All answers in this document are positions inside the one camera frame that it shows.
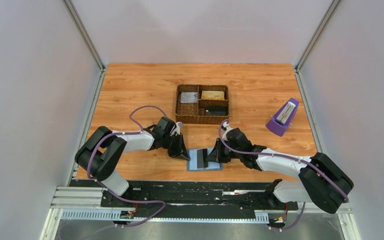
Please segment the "black VIP card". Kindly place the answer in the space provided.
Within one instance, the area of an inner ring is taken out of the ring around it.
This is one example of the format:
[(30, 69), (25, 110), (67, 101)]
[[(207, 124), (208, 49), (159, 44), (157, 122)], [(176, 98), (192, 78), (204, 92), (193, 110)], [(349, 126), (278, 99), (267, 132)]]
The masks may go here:
[(197, 168), (198, 169), (205, 169), (208, 167), (208, 162), (206, 160), (207, 157), (208, 157), (207, 148), (202, 148), (197, 150)]
[(219, 116), (224, 117), (229, 115), (229, 108), (227, 106), (206, 106), (204, 108), (205, 116)]

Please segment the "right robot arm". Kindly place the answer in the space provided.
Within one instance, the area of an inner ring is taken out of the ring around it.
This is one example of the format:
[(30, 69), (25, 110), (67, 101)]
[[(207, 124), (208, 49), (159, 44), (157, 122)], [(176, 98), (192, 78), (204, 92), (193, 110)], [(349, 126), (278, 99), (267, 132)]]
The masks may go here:
[(353, 181), (329, 156), (317, 152), (313, 156), (297, 156), (277, 152), (253, 144), (239, 128), (226, 128), (216, 139), (208, 162), (229, 163), (238, 159), (247, 168), (261, 172), (277, 172), (294, 181), (275, 179), (265, 190), (266, 204), (278, 209), (289, 202), (311, 202), (329, 214), (349, 202)]

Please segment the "teal leather card holder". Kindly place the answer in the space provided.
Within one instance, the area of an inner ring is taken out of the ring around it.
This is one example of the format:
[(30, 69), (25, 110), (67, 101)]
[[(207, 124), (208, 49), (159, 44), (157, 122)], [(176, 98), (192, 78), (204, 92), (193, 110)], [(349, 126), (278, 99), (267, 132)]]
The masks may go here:
[[(186, 169), (189, 172), (199, 172), (199, 171), (221, 171), (223, 166), (221, 163), (216, 162), (208, 162), (207, 168), (197, 168), (197, 150), (202, 148), (189, 149), (188, 153), (190, 156), (190, 160), (186, 164)], [(213, 148), (207, 148), (207, 153), (209, 154)]]

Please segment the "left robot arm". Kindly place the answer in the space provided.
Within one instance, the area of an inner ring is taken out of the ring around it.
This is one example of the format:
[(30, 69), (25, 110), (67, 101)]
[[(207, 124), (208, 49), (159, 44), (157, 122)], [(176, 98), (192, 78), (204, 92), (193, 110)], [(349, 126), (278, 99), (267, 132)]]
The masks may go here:
[(100, 126), (77, 151), (74, 161), (94, 180), (114, 193), (120, 206), (129, 206), (133, 193), (116, 166), (123, 153), (163, 148), (170, 158), (190, 160), (178, 122), (166, 116), (139, 132), (117, 132)]

